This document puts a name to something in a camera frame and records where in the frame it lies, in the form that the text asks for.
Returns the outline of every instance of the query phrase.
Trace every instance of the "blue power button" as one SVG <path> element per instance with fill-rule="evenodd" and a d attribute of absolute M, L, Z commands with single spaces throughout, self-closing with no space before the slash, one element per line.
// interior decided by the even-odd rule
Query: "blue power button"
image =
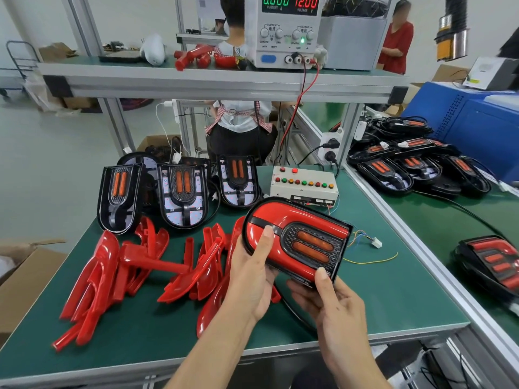
<path fill-rule="evenodd" d="M 275 63 L 276 62 L 276 56 L 273 54 L 264 54 L 261 56 L 262 63 Z"/>

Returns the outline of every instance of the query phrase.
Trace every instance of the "white shirt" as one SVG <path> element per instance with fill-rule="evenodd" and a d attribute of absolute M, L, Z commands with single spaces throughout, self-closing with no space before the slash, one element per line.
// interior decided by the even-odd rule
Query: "white shirt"
<path fill-rule="evenodd" d="M 246 45 L 235 48 L 230 43 L 220 42 L 218 48 L 222 54 L 227 56 L 234 55 L 233 49 L 236 49 L 236 54 L 239 54 L 243 57 L 245 57 L 247 54 Z M 254 101 L 216 101 L 213 106 L 218 108 L 220 104 L 226 110 L 235 110 L 237 112 L 246 111 L 250 115 L 254 114 Z M 259 115 L 268 120 L 268 117 L 272 111 L 272 102 L 260 101 L 259 107 Z M 254 119 L 249 115 L 232 115 L 227 112 L 223 114 L 218 124 L 234 132 L 247 132 L 258 127 Z"/>

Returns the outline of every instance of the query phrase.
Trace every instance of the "left hand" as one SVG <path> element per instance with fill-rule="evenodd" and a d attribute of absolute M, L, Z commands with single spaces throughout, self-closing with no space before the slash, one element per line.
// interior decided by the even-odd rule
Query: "left hand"
<path fill-rule="evenodd" d="M 267 312 L 278 271 L 265 266 L 274 242 L 274 231 L 266 226 L 254 254 L 250 256 L 241 236 L 232 255 L 230 283 L 224 304 L 232 303 L 256 324 Z"/>

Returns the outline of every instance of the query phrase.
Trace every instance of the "blue machine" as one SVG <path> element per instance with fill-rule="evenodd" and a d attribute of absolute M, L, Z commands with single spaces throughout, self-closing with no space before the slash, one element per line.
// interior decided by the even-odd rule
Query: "blue machine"
<path fill-rule="evenodd" d="M 485 102 L 489 95 L 518 95 L 461 89 L 452 83 L 428 82 L 402 113 L 425 117 L 431 137 L 455 145 L 510 183 L 519 180 L 519 112 Z"/>

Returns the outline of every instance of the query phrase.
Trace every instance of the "red shirt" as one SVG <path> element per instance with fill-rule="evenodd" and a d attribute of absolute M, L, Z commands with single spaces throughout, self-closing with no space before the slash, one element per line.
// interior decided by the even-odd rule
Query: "red shirt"
<path fill-rule="evenodd" d="M 412 36 L 414 35 L 414 26 L 410 22 L 405 22 L 396 32 L 393 30 L 393 23 L 389 25 L 386 39 L 384 40 L 384 47 L 388 49 L 398 49 L 404 55 L 401 57 L 391 57 L 384 53 L 380 53 L 378 59 L 379 64 L 384 64 L 384 71 L 394 73 L 405 73 L 407 52 L 411 46 Z"/>

